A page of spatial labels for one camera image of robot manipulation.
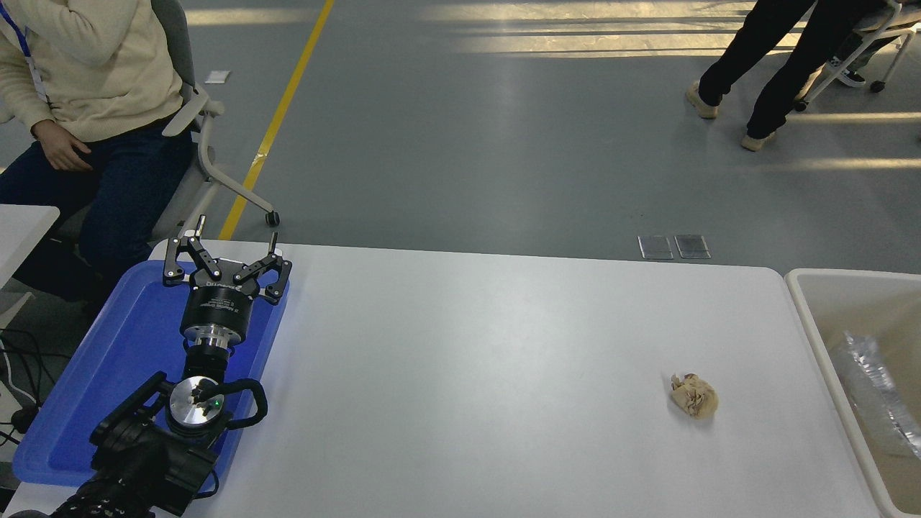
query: sneaker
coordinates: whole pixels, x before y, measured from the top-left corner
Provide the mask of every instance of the sneaker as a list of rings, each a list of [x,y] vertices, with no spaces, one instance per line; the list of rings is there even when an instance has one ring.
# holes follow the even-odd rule
[[[867,84],[867,80],[864,79],[863,76],[846,68],[838,73],[838,77],[836,77],[836,79],[851,88],[860,88]]]
[[[694,81],[691,83],[691,86],[688,87],[687,92],[685,92],[684,97],[687,98],[688,102],[694,106],[694,109],[697,110],[697,114],[700,115],[701,119],[716,119],[718,106],[710,106],[705,103],[703,99],[700,98],[700,94],[697,93],[697,90],[700,88],[700,81]]]
[[[765,138],[753,138],[745,134],[745,137],[742,138],[742,147],[748,149],[749,151],[761,151],[761,148],[764,147],[764,144],[767,144],[768,140],[774,138],[777,132],[771,132],[770,135]]]

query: blue tray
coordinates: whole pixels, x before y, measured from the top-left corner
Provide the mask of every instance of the blue tray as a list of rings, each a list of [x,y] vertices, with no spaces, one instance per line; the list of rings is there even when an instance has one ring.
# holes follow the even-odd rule
[[[191,264],[183,267],[194,269]],[[164,371],[171,382],[180,380],[185,350],[179,326],[189,287],[166,288],[162,275],[163,261],[146,261],[122,277],[18,446],[13,472],[19,480],[73,487],[86,482],[94,473],[89,462],[96,451],[89,435],[99,422],[156,371]],[[277,306],[265,300],[253,303],[250,331],[228,363],[227,381],[260,378],[286,300]],[[272,418],[269,403],[263,423]],[[249,392],[225,401],[234,418],[248,417],[251,406]],[[159,413],[157,424],[165,429],[164,414]],[[221,479],[241,432],[225,433],[213,449],[220,455],[215,471]]]

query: cable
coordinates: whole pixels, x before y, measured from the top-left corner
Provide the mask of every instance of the cable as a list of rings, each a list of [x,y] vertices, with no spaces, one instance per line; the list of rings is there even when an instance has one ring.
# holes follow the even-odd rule
[[[211,489],[210,491],[198,493],[192,498],[193,500],[206,499],[217,494],[217,490],[221,488],[221,482],[217,479],[217,472],[213,469],[211,470],[211,476],[215,478],[215,488]]]
[[[52,356],[52,354],[50,353],[46,354],[46,353],[41,352],[41,347],[39,347],[39,340],[38,338],[35,337],[35,335],[30,333],[29,331],[25,331],[22,329],[10,329],[8,327],[4,329],[0,329],[0,332],[16,333],[16,334],[25,335],[26,337],[28,337],[29,340],[31,340],[32,342],[32,346],[35,347],[35,352],[38,354],[36,358],[39,363],[39,368],[45,372],[45,374],[48,376],[50,380],[52,380],[53,383],[56,383],[54,381],[54,376],[52,376],[51,372],[48,370],[48,367],[45,366],[45,362],[41,359],[42,356]],[[14,347],[14,348],[16,350],[22,350],[19,347]],[[64,356],[65,358],[70,359],[70,357],[67,357],[66,355],[54,355],[54,356]]]
[[[34,352],[28,349],[23,349],[22,347],[18,347],[14,345],[12,342],[10,342],[9,338],[4,338],[3,336],[0,336],[0,344],[6,347],[9,347],[9,348],[6,348],[6,347],[0,348],[0,353],[3,354],[4,360],[6,362],[7,378],[9,380],[10,387],[15,389],[20,394],[25,395],[33,404],[40,406],[41,405],[41,375],[44,373],[46,376],[48,376],[48,379],[51,380],[52,385],[57,384],[57,380],[54,378],[51,371],[48,369],[48,366],[45,364],[43,357],[62,358],[62,359],[68,359],[68,360],[70,360],[71,357],[65,354],[41,352],[41,347],[39,346],[38,339],[36,339],[35,335],[30,333],[29,331],[23,331],[20,329],[0,328],[0,333],[16,333],[20,335],[25,335],[31,341],[32,346],[35,348]],[[20,389],[19,387],[16,387],[13,384],[11,372],[9,372],[12,367],[9,362],[10,354],[15,354],[19,356],[19,360],[22,362],[22,366],[26,371],[26,377],[29,379],[29,388],[32,390],[33,394],[27,394],[24,390]],[[35,362],[38,365],[38,380],[37,381],[32,376],[31,368],[29,364],[26,362],[26,359],[24,358],[25,356],[33,357],[35,359]]]
[[[13,423],[0,423],[0,425],[12,425],[12,424],[13,424]],[[13,428],[9,433],[12,434],[13,431],[16,431],[16,429]],[[0,442],[0,448],[2,448],[3,446],[5,446],[5,445],[9,442],[10,439],[13,439],[13,438],[12,438],[12,437],[9,437],[9,436],[6,436],[6,437],[3,439],[3,442]]]
[[[0,343],[5,344],[6,341],[5,341],[2,337],[0,337]],[[5,349],[5,348],[3,349],[3,359],[6,361],[6,380],[9,382],[9,388],[15,390],[16,392],[18,392],[18,393],[20,393],[20,394],[22,394],[22,395],[25,395],[25,396],[29,399],[29,401],[32,402],[33,405],[37,405],[39,402],[36,401],[36,398],[32,397],[31,395],[29,395],[28,392],[26,392],[26,391],[20,389],[19,387],[15,386],[15,385],[13,384],[13,368],[12,368],[12,366],[10,366],[10,364],[9,364],[9,355],[6,353],[6,349]]]
[[[0,437],[4,438],[4,441],[0,443],[0,446],[3,446],[4,444],[6,444],[7,441],[12,442],[13,444],[19,444],[19,439],[13,437],[9,433],[6,433],[5,431],[0,431]]]

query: sunlight on floor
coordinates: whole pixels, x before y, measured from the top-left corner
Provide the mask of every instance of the sunlight on floor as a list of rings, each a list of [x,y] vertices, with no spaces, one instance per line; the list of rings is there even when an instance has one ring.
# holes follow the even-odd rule
[[[459,53],[529,57],[719,56],[754,2],[537,2],[423,9]],[[774,53],[791,50],[805,24]]]
[[[921,112],[791,113],[789,124],[916,124]]]
[[[186,9],[190,26],[273,25],[313,21],[319,9]]]
[[[921,169],[921,159],[809,159],[746,167],[747,172],[879,171]]]

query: plastic bag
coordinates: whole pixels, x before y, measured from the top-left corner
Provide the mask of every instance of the plastic bag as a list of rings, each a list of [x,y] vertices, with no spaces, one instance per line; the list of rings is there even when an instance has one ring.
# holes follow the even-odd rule
[[[885,453],[921,459],[921,429],[895,387],[872,336],[853,336],[829,350],[847,398]]]

